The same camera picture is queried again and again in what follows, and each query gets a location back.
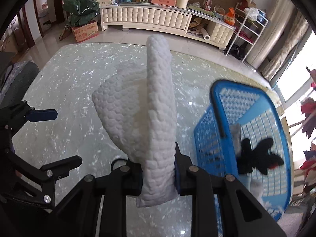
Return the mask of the white knotted cloth bundle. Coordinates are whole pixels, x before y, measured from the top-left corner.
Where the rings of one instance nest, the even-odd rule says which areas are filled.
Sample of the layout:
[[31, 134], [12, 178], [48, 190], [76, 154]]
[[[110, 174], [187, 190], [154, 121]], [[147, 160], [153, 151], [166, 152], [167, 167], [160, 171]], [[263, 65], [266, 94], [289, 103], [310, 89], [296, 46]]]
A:
[[271, 203], [265, 202], [263, 200], [263, 184], [259, 181], [256, 181], [254, 179], [250, 179], [250, 188], [249, 188], [250, 193], [257, 199], [257, 201], [268, 211], [268, 213], [271, 216], [276, 216], [277, 214], [283, 215], [284, 214], [284, 209], [280, 206], [278, 207], [273, 207]]

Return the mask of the white textured towel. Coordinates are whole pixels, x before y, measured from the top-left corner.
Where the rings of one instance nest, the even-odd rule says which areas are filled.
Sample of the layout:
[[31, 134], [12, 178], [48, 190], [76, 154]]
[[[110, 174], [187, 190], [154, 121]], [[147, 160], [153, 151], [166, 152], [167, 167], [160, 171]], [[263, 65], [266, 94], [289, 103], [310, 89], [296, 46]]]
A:
[[174, 199], [177, 113], [172, 55], [166, 38], [148, 37], [145, 65], [128, 60], [92, 94], [92, 101], [113, 143], [141, 165], [143, 185], [137, 207]]

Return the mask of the black plush toy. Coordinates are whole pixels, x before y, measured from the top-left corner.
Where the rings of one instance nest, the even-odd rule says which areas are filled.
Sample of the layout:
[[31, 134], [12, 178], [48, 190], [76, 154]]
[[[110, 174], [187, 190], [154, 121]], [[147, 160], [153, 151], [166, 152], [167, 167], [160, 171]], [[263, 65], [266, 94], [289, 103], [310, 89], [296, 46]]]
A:
[[261, 140], [252, 149], [248, 138], [242, 140], [241, 155], [236, 158], [238, 174], [247, 175], [256, 169], [266, 176], [268, 170], [282, 166], [284, 160], [279, 155], [269, 151], [273, 144], [274, 140], [269, 137]]

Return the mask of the black hair band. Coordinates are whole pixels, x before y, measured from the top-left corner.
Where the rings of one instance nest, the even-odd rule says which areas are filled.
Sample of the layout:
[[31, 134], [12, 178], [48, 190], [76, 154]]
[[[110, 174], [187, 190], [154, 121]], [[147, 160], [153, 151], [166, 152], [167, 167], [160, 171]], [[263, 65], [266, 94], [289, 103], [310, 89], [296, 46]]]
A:
[[127, 162], [127, 159], [125, 159], [125, 158], [116, 158], [111, 162], [110, 170], [113, 171], [113, 170], [125, 165], [126, 162]]

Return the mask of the grey office chair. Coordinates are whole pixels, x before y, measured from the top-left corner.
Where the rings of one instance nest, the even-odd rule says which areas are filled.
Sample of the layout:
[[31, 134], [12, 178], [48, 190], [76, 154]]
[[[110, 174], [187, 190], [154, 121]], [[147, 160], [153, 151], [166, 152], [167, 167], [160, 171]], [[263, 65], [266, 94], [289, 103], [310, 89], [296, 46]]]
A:
[[21, 102], [39, 72], [32, 61], [8, 66], [7, 71], [1, 73], [1, 109]]

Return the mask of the cardboard box on floor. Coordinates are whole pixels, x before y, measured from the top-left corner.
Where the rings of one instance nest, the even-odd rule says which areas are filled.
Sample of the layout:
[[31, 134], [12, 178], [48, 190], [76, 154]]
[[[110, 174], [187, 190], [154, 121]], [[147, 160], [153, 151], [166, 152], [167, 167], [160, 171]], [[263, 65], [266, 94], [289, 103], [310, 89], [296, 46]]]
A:
[[79, 27], [72, 27], [71, 29], [77, 43], [86, 41], [90, 38], [98, 36], [99, 34], [98, 22], [95, 20], [92, 20], [91, 22]]

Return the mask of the green plastic bag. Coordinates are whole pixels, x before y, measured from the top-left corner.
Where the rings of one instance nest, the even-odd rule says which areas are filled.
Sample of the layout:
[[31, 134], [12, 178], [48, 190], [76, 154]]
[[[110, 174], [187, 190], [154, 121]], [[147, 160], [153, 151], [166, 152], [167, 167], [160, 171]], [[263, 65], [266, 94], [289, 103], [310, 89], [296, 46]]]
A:
[[100, 5], [94, 0], [64, 0], [63, 10], [68, 14], [67, 25], [74, 28], [96, 18], [100, 13]]

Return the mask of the wooden clothes drying rack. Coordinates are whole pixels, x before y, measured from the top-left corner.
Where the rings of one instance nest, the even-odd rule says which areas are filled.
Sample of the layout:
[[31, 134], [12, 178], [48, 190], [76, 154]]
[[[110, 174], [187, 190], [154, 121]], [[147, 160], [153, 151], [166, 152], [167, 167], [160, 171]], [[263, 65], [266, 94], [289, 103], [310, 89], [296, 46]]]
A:
[[309, 151], [311, 146], [315, 144], [315, 133], [312, 133], [311, 137], [307, 137], [306, 134], [302, 132], [303, 127], [312, 120], [307, 120], [306, 116], [301, 112], [302, 103], [309, 98], [315, 99], [315, 90], [311, 87], [312, 82], [312, 77], [309, 77], [308, 80], [293, 94], [291, 97], [292, 104], [285, 110], [289, 125], [293, 156], [294, 195], [304, 194], [305, 175], [299, 168], [306, 160], [304, 151]]

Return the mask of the white paper roll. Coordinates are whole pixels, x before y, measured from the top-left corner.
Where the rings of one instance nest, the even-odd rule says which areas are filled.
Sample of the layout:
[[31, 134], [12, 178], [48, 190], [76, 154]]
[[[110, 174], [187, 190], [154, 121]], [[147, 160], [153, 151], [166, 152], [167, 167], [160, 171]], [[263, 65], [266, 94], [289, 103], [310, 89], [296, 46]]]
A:
[[204, 38], [204, 40], [206, 40], [206, 41], [210, 40], [211, 37], [210, 37], [210, 35], [208, 34], [208, 32], [204, 28], [202, 28], [200, 30], [200, 32], [201, 32], [202, 37]]

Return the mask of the cream tufted tv cabinet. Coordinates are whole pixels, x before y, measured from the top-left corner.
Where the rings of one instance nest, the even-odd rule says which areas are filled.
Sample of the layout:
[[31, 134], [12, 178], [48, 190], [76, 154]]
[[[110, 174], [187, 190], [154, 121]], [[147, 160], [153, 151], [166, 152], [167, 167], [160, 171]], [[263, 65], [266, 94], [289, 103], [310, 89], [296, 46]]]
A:
[[[201, 41], [222, 50], [235, 31], [233, 26], [199, 11], [155, 4], [102, 5], [100, 17], [103, 31], [109, 26], [156, 31]], [[209, 41], [202, 37], [202, 28], [210, 35]]]

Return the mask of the pink box on cabinet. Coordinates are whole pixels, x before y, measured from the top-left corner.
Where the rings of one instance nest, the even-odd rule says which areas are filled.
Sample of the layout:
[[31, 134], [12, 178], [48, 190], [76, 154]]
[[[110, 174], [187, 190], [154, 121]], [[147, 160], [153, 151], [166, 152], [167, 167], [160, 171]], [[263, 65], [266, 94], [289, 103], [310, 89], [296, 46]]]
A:
[[152, 4], [175, 7], [177, 0], [151, 0]]

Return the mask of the white metal shelf rack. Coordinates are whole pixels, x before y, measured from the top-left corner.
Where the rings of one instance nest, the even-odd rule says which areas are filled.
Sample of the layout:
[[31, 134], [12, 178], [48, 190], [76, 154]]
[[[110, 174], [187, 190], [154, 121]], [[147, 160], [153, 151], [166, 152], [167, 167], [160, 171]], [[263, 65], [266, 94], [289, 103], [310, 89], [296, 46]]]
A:
[[235, 6], [235, 31], [229, 41], [225, 55], [232, 55], [242, 63], [259, 41], [269, 20], [265, 11], [253, 7], [241, 8], [241, 3]]

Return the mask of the orange detergent bag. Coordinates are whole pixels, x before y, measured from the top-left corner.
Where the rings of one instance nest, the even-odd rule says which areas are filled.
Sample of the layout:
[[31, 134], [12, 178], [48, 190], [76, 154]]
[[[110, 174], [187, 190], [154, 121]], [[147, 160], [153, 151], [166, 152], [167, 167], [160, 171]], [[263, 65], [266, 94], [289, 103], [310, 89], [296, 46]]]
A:
[[233, 7], [230, 7], [228, 13], [224, 15], [224, 22], [230, 26], [235, 24], [235, 10]]

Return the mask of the cream pillar candle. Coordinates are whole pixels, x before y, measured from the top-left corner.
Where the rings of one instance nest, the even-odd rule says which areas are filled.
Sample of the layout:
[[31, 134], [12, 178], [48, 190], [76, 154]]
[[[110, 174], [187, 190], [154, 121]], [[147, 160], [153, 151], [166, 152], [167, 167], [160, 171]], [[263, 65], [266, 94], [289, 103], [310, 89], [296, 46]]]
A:
[[186, 9], [189, 0], [176, 0], [176, 7]]

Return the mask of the beige curtain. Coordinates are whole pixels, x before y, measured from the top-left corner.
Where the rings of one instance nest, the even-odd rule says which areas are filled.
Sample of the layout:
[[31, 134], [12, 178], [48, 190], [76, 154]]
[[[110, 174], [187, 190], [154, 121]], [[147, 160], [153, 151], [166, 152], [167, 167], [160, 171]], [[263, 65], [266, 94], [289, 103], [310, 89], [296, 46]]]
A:
[[272, 78], [278, 73], [287, 56], [303, 38], [308, 28], [308, 21], [305, 19], [302, 13], [298, 11], [284, 45], [261, 72], [267, 81], [271, 81]]

